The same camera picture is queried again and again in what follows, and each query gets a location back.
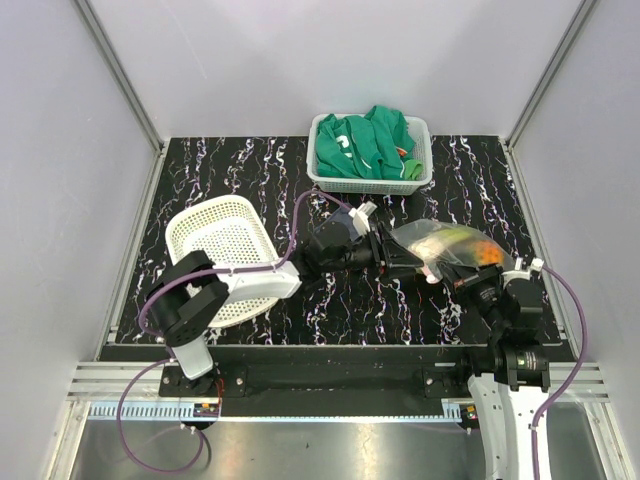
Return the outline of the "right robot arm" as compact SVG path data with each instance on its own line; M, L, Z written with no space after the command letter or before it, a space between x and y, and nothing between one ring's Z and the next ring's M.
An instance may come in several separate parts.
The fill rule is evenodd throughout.
M487 479L549 479L546 418L536 411L550 398L550 363L537 332L543 292L531 277L535 258L498 264L441 265L456 299L491 326L487 346L454 371L454 384L472 397L482 436Z

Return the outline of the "fake green onion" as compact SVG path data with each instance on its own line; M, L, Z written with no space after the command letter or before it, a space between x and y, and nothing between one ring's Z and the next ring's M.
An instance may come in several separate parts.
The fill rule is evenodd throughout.
M415 241L409 249L420 255L441 255L455 245L466 242L472 237L471 233L462 229L438 230Z

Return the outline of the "clear zip top bag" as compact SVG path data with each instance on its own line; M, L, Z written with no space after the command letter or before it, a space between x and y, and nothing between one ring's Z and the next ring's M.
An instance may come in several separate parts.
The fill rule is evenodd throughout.
M506 271L515 266L513 257L495 240L465 225L420 219L393 229L391 235L423 261L418 271L429 284L443 279L440 263L464 267L497 264Z

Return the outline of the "fake pineapple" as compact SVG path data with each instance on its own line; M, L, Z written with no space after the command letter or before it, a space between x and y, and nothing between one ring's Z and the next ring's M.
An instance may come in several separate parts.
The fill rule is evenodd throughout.
M486 266L503 264L506 254L503 249L490 240L470 240L460 244L456 256L467 266Z

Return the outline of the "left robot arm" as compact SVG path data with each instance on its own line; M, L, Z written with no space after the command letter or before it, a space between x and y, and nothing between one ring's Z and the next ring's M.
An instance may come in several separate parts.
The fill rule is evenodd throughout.
M189 254L153 285L140 321L152 317L170 358L182 370L181 384L193 395L203 396L216 382L204 332L224 306L258 298L287 299L328 273L372 269L399 278L423 266L422 259L383 227L358 233L329 220L315 228L289 259L274 266L224 268L214 265L203 251Z

